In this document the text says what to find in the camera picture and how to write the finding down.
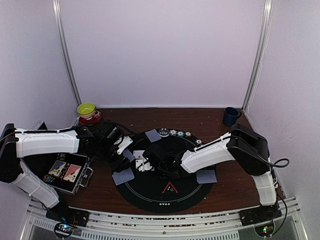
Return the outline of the red chip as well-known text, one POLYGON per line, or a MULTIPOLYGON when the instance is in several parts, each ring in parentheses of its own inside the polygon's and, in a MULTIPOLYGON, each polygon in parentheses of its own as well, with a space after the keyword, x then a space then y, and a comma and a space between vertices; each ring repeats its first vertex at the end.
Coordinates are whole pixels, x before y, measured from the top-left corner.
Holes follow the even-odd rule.
POLYGON ((200 139, 197 139, 197 140, 195 141, 195 144, 196 144, 197 146, 200 146, 200 145, 202 144, 202 141, 201 141, 200 139))
POLYGON ((192 136, 192 134, 189 131, 185 132, 185 137, 186 138, 190 138, 191 136, 192 136))

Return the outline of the blue playing card deck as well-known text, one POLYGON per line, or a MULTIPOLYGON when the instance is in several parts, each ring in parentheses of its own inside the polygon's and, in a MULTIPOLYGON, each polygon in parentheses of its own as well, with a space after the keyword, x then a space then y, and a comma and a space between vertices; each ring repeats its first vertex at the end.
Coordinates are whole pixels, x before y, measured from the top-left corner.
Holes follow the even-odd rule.
POLYGON ((130 152, 130 150, 128 150, 128 149, 125 149, 124 151, 123 151, 123 156, 125 157, 125 158, 127 158, 130 162, 132 162, 133 160, 135 160, 135 156, 130 152))

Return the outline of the clear round dealer button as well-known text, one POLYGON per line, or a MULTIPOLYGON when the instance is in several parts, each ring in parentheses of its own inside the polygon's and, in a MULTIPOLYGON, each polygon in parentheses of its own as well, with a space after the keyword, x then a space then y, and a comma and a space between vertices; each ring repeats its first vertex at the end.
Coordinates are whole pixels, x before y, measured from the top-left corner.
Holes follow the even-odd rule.
POLYGON ((158 134, 162 137, 162 138, 165 138, 165 137, 168 137, 170 135, 170 130, 163 127, 161 129, 159 129, 158 131, 158 134))

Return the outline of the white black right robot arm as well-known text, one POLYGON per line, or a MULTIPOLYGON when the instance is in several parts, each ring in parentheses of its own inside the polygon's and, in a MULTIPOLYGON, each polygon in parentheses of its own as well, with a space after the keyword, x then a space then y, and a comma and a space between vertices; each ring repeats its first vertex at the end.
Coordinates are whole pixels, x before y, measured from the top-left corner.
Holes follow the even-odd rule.
POLYGON ((290 163, 287 158, 272 163, 267 139, 239 123, 216 140, 193 149, 185 148, 173 156, 158 144, 149 146, 142 155, 156 171, 171 179, 183 178, 222 162, 236 161, 254 180, 261 205, 256 216, 261 221, 268 220, 276 212, 273 168, 285 168, 290 163))

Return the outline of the blue card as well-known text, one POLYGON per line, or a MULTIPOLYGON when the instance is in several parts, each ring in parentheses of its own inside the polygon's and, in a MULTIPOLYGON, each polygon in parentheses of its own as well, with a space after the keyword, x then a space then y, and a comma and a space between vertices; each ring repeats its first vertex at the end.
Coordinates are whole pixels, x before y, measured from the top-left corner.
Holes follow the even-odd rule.
POLYGON ((113 172, 112 179, 116 186, 121 185, 123 183, 129 182, 135 178, 134 173, 131 168, 127 168, 122 170, 121 172, 113 172))
POLYGON ((147 138, 149 139, 149 141, 151 143, 154 143, 154 142, 159 141, 159 140, 162 139, 162 137, 159 135, 159 133, 157 132, 156 129, 152 129, 152 130, 146 131, 145 135, 147 136, 147 138))
POLYGON ((196 181, 199 184, 213 184, 217 183, 215 170, 199 170, 196 172, 196 181))

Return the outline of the red black triangle marker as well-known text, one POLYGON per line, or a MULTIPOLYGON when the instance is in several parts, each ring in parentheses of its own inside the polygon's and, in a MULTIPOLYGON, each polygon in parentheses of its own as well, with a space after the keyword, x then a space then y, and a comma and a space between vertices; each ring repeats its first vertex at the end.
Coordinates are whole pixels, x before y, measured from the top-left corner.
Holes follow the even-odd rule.
POLYGON ((168 182, 164 190, 162 191, 162 194, 178 194, 178 190, 175 188, 175 186, 171 183, 168 182))

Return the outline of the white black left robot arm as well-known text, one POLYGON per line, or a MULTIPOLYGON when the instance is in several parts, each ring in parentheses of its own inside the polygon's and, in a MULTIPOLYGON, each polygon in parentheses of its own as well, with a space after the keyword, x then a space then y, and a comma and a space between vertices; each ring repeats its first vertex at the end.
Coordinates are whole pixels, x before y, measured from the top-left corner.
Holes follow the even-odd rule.
POLYGON ((60 191, 73 194, 94 159, 120 169, 123 152, 132 144, 133 138, 114 123, 56 130, 26 130, 8 123, 0 141, 0 180, 17 186, 67 222, 72 211, 60 191))

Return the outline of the blue white chip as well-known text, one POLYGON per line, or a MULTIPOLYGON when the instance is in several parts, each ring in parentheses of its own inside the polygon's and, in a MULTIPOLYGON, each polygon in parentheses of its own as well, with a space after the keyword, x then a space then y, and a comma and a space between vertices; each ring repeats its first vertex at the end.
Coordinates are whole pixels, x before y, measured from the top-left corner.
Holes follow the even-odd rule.
POLYGON ((177 135, 177 131, 175 129, 171 129, 169 131, 169 133, 170 133, 171 136, 176 136, 177 135))

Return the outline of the ace of diamonds card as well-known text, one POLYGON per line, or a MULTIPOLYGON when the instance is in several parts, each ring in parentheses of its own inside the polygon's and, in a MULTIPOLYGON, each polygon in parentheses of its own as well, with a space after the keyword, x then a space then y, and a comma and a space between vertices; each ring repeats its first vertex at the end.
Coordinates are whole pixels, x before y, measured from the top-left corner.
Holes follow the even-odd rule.
POLYGON ((135 159, 143 159, 144 158, 143 157, 143 153, 144 152, 145 152, 144 150, 134 150, 133 151, 133 156, 134 156, 135 159))

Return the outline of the green chip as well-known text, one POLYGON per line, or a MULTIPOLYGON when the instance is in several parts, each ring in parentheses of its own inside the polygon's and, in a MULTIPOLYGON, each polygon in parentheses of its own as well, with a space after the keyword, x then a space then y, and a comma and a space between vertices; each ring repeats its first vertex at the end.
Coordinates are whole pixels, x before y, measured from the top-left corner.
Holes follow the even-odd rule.
POLYGON ((183 138, 185 136, 185 133, 183 131, 178 131, 176 135, 180 138, 183 138))

